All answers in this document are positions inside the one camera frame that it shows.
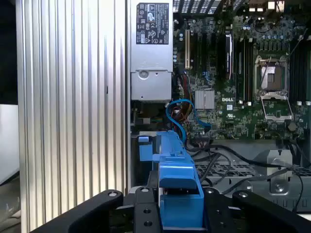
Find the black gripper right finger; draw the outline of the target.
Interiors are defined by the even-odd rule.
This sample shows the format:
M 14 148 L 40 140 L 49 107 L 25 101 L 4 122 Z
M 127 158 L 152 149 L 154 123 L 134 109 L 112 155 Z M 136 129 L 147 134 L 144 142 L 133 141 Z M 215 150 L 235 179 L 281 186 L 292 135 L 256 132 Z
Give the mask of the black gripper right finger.
M 249 191 L 231 198 L 216 189 L 205 190 L 208 233 L 309 233 L 311 222 Z

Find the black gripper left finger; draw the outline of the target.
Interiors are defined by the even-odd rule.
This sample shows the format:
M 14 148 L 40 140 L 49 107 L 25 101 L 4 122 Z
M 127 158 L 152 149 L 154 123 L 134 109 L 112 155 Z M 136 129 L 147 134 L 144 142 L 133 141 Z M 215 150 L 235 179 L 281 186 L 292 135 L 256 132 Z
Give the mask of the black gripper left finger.
M 35 233 L 158 233 L 160 217 L 154 193 L 140 187 L 128 195 L 106 190 L 36 228 Z

